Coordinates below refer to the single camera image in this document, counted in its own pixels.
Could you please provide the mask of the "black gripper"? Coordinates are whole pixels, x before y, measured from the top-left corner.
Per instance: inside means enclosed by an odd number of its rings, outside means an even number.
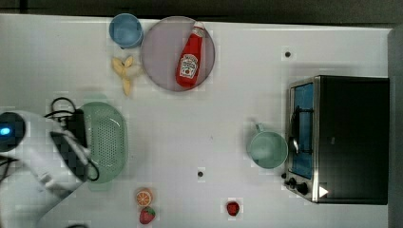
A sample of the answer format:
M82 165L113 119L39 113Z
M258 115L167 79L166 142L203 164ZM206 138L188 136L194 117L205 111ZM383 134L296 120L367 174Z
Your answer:
M76 109L65 117L51 117L54 126L49 131L53 144L51 166L63 180L68 175L79 181L88 180L88 150L85 131L84 111Z

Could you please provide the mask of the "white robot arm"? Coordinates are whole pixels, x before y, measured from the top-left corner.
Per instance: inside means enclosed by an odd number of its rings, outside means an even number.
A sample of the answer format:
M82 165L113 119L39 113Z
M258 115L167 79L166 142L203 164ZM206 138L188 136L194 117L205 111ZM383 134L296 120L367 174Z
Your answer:
M22 163L1 181L2 228L36 228L87 181L89 151L57 122L35 113L1 114L1 155Z

